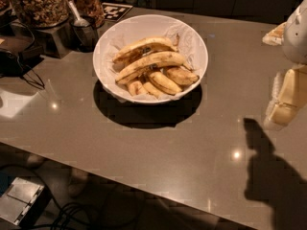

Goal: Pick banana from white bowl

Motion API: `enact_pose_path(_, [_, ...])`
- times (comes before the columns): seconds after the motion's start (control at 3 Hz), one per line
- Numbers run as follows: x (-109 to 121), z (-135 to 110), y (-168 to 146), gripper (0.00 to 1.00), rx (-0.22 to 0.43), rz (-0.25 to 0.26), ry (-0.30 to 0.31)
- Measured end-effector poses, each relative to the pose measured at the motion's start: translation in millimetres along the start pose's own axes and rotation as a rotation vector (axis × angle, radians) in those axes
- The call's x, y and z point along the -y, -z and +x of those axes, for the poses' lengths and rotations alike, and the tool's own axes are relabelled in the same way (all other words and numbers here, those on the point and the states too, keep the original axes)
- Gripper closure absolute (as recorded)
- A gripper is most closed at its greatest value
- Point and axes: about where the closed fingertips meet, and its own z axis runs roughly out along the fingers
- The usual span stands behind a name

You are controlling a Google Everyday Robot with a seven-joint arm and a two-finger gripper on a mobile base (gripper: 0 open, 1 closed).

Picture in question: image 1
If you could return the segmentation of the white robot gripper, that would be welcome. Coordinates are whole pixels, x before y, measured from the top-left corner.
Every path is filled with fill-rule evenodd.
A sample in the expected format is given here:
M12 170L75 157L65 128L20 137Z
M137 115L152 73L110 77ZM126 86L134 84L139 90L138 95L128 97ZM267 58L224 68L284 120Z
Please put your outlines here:
M271 46L282 44L288 60L307 64L307 0L283 22L262 38ZM280 130L286 127L307 104L307 68L292 68L286 73L278 73L272 85L272 99L266 110L264 127Z

